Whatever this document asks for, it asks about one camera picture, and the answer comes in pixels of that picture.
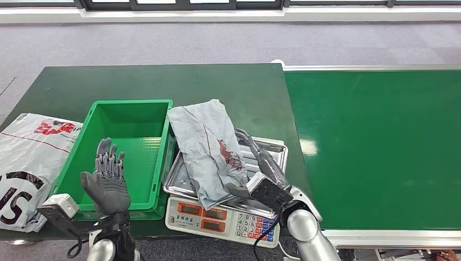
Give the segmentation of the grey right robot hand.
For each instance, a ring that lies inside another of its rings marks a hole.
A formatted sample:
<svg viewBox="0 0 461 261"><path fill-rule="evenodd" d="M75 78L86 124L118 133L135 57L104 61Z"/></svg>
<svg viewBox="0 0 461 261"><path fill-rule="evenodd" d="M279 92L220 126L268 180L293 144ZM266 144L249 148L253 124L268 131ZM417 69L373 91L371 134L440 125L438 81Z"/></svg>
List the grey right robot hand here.
<svg viewBox="0 0 461 261"><path fill-rule="evenodd" d="M259 171L250 178L246 185L239 187L233 183L227 183L225 188L236 197L253 198L259 202L279 198L282 201L287 201L290 194L286 189L290 185L273 156L257 145L255 140L244 130L236 129L235 135L249 147L257 160Z"/></svg>

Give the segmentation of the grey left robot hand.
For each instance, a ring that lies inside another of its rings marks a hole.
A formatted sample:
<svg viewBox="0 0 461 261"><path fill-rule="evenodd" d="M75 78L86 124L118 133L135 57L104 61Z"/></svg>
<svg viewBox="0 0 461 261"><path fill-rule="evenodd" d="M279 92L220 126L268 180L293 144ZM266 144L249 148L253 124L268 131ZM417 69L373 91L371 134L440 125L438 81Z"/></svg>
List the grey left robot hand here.
<svg viewBox="0 0 461 261"><path fill-rule="evenodd" d="M125 212L131 204L124 157L124 152L117 153L117 145L111 138L102 139L97 146L94 172L80 173L80 184L101 215Z"/></svg>

